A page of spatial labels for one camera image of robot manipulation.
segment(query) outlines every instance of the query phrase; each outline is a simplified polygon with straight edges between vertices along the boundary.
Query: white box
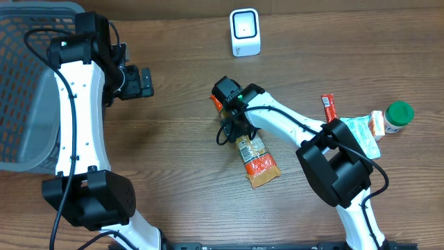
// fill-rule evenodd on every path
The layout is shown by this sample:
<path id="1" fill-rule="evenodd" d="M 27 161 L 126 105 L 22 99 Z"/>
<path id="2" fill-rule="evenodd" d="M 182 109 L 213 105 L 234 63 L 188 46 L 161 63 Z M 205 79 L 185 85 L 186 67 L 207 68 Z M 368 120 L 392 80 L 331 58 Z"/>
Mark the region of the white box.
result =
<path id="1" fill-rule="evenodd" d="M 259 15 L 255 9 L 233 10 L 230 29 L 233 56 L 253 56 L 261 51 Z"/>
<path id="2" fill-rule="evenodd" d="M 384 132 L 384 116 L 381 110 L 374 110 L 370 113 L 368 127 L 377 141 L 386 135 Z"/>

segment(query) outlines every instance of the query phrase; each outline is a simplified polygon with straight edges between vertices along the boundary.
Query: red snack package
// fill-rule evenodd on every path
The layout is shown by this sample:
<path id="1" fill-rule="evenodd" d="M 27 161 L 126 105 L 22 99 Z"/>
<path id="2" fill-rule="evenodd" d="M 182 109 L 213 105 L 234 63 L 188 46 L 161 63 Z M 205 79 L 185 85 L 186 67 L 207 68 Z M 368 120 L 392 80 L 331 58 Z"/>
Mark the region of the red snack package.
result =
<path id="1" fill-rule="evenodd" d="M 327 122 L 331 122 L 334 118 L 338 118 L 336 114 L 336 107 L 334 106 L 333 94 L 323 94 L 321 96 L 322 102 L 324 104 L 325 116 L 327 117 Z"/>

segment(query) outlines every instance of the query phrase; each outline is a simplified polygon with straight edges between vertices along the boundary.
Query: green bottle cap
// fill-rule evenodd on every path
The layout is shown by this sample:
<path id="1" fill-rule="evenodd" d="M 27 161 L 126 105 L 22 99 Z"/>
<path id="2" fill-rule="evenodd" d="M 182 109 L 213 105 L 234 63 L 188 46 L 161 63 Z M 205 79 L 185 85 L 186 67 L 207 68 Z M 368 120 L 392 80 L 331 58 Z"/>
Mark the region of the green bottle cap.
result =
<path id="1" fill-rule="evenodd" d="M 386 110 L 388 122 L 395 126 L 406 126 L 414 116 L 413 108 L 405 101 L 395 101 Z"/>

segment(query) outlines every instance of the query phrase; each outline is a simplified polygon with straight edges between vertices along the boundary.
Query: white cube device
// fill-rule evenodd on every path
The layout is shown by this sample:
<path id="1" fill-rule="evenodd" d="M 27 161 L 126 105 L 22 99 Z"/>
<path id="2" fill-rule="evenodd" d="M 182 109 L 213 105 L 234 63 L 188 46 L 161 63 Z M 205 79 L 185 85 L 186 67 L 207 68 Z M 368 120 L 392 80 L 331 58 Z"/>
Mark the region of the white cube device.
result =
<path id="1" fill-rule="evenodd" d="M 261 51 L 259 15 L 255 9 L 233 10 L 230 14 L 230 28 L 234 56 L 253 56 Z"/>

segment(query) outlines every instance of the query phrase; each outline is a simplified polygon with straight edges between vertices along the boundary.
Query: snack bar wrapper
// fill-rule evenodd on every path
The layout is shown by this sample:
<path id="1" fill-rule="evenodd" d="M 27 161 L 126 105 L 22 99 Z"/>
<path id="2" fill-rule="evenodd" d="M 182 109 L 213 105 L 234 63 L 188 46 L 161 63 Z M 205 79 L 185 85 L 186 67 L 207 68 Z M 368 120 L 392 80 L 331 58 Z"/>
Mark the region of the snack bar wrapper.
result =
<path id="1" fill-rule="evenodd" d="M 210 98 L 214 101 L 222 119 L 225 119 L 228 114 L 224 111 L 222 104 L 214 95 L 211 95 Z M 253 188 L 280 176 L 280 169 L 266 149 L 259 133 L 256 134 L 253 140 L 250 140 L 247 135 L 242 135 L 236 139 L 235 144 L 247 171 L 246 177 L 250 180 Z"/>

